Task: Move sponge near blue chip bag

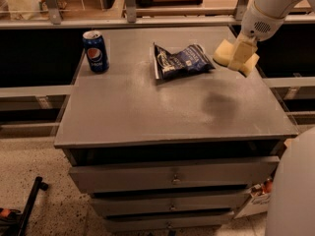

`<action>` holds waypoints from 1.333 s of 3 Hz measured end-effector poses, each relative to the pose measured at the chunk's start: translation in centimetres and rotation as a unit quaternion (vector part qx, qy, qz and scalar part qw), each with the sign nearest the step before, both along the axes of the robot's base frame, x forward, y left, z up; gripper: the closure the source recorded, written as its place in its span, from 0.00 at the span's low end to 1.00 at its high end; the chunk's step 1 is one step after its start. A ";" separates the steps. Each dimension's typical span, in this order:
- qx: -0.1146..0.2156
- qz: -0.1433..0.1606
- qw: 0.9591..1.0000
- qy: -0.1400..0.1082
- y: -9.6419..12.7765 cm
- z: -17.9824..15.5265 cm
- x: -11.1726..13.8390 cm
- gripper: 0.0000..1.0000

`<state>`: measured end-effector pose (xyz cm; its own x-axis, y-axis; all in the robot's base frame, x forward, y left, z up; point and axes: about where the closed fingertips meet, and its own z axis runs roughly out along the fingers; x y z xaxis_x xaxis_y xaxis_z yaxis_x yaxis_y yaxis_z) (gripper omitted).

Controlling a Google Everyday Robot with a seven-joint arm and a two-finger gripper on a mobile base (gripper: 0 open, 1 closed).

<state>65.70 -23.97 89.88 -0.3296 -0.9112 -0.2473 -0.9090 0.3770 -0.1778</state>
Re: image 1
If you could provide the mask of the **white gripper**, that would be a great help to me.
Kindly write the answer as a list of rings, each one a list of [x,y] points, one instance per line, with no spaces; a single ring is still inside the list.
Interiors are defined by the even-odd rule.
[[[241,32],[233,44],[227,68],[252,71],[258,61],[257,41],[271,38],[283,23],[284,17],[270,16],[252,3],[243,16]]]

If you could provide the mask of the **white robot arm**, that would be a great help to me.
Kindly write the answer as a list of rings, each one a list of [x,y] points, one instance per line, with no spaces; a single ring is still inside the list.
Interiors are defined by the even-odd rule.
[[[227,67],[239,71],[301,0],[254,0],[243,16]],[[315,8],[315,0],[307,0]],[[265,236],[315,236],[315,128],[293,139],[272,185]]]

